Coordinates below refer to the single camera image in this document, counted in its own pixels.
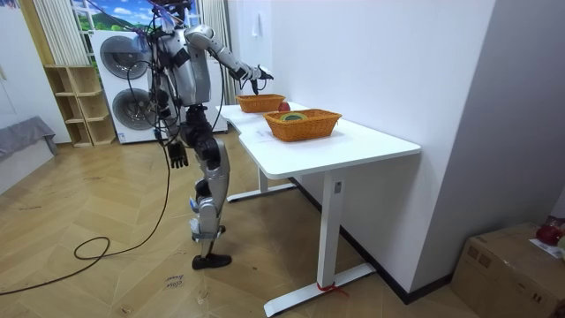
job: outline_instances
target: white washing machine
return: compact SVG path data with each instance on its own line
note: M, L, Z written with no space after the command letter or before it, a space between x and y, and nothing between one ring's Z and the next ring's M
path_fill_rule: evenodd
M149 103L147 63L137 63L130 70L133 94L127 81L127 70L137 61L147 60L147 57L133 46L135 35L134 32L93 31L90 36L120 143L155 140L152 127L152 123L155 122L154 113L144 111L143 107ZM213 124L217 110L212 104L214 106L220 104L222 79L216 61L208 61L208 69L213 86L210 102L206 103L208 106L206 115L208 121ZM214 131L227 130L227 123L220 117Z

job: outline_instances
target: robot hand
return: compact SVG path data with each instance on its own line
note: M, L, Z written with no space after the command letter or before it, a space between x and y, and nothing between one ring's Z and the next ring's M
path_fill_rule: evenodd
M179 140L173 140L167 145L169 152L170 168L188 167L185 145Z
M267 68L261 67L261 65L257 65L257 69L260 71L260 75L258 77L259 80L272 80L273 75L270 74ZM257 79L251 79L251 86L253 88L253 92L258 95L259 94L259 87L257 86Z

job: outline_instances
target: metal frame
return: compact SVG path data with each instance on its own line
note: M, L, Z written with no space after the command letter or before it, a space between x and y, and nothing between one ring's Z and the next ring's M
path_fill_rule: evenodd
M275 186L268 186L268 179L265 176L265 173L261 171L261 168L257 168L259 172L259 190L253 190L246 193L238 193L232 194L228 197L228 202L239 201L242 199L251 199L256 198L259 196L263 196L265 194L277 193L283 190L289 190L296 188L296 185L292 183L284 184L284 185L275 185Z
M268 193L281 190L292 189L293 184L267 186L267 176L258 168L259 171L259 190L247 193L234 194L228 197L228 202L239 199L251 199ZM265 304L265 314L270 317L280 313L309 299L313 299L321 294L330 292L328 287L336 287L350 283L363 276L376 272L376 269L369 263L364 263L345 270L342 273L335 273L335 261L337 258L337 243L339 240L339 227L343 210L343 193L345 190L345 169L328 170L324 172L324 192L321 205L320 223L320 250L318 254L318 275L316 283L270 300Z

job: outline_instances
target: wicker basket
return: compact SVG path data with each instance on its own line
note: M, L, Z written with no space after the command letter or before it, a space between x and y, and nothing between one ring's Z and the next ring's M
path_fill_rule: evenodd
M306 115L305 119L283 121L279 119L288 112ZM263 115L273 135L282 141L309 140L329 136L341 114L326 110L295 110L271 112Z
M284 96L268 95L242 95L236 96L241 110L244 112L265 112L279 109L279 104L284 101Z

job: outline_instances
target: shelf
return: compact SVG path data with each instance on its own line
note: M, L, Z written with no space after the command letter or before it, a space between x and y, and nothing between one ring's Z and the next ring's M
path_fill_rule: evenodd
M73 92L61 92L61 93L55 93L55 96L57 96L57 97L74 96L74 93Z
M103 95L80 96L79 104L89 122L102 121L109 115L106 99Z
M68 68L74 92L81 95L98 95L102 92L96 69L90 67Z
M88 130L91 133L93 143L98 145L108 145L116 139L114 126L109 116L106 116L102 121L87 122Z
M92 144L90 143L89 139L83 139L73 144L72 146L75 148L85 148L85 147L92 147Z
M69 118L67 120L64 121L65 124L77 124L77 123L83 123L84 124L85 120L78 117L74 117L74 118Z
M59 105L59 110L61 110L61 115L63 115L63 120L66 124L77 123L77 119L80 119L80 122L84 122L79 104L74 96L58 96L56 103Z
M65 68L46 68L45 74L51 85L51 90L57 96L64 96L65 94L74 95L72 89L71 79L69 73Z
M88 92L88 93L78 93L77 96L78 97L90 97L90 96L96 96L96 95L100 95L102 94L102 90L97 90L94 92Z
M96 146L100 146L100 145L109 145L111 144L114 140L116 140L116 135L112 134L111 136L107 136L105 139L103 140L97 140L94 142L94 144Z
M71 123L67 124L67 130L71 135L71 142L73 147L90 147L90 134L84 123Z
M45 68L80 68L80 67L92 67L92 65L55 65L55 64L45 64Z
M93 122L97 122L97 121L104 121L104 119L108 118L108 116L109 116L109 114L99 116L99 117L88 117L87 122L93 123Z

